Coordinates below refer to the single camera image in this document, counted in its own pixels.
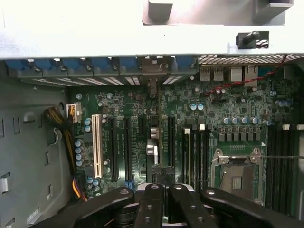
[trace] green circuit board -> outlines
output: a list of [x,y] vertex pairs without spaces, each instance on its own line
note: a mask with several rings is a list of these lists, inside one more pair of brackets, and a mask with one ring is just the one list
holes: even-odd
[[[259,75],[268,69],[260,68]],[[126,154],[125,154],[125,121],[129,122],[131,164],[128,164],[132,176],[133,190],[141,183],[149,182],[146,157],[147,140],[150,138],[151,119],[159,121],[159,164],[162,167],[174,165],[175,182],[188,183],[194,188],[204,184],[198,172],[207,172],[207,185],[229,189],[233,193],[242,192],[249,198],[263,204],[265,198],[266,160],[253,164],[246,159],[238,163],[214,165],[214,155],[218,149],[224,155],[246,156],[254,150],[267,154],[267,123],[281,125],[293,119],[293,106],[280,107],[280,101],[293,103],[293,92],[299,87],[298,79],[282,80],[280,75],[258,81],[257,91],[244,85],[221,90],[219,94],[206,95],[210,89],[221,86],[222,82],[200,81],[199,76],[188,78],[173,85],[158,85],[157,96],[150,98],[146,86],[118,85],[99,87],[73,87],[70,89],[71,103],[82,106],[82,122],[75,123],[75,139],[84,142],[82,164],[78,171],[84,171],[86,178],[93,178],[93,144],[92,133],[85,131],[84,120],[93,114],[105,114],[102,123],[103,165],[104,175],[97,178],[98,185],[86,184],[85,193],[88,197],[103,194],[112,188],[126,185]],[[115,162],[117,179],[113,181],[109,165],[110,142],[113,136],[110,132],[110,121],[115,120],[115,140],[117,146]],[[206,132],[202,141],[201,132]],[[201,147],[207,158],[207,167],[198,171],[197,159],[201,159]]]

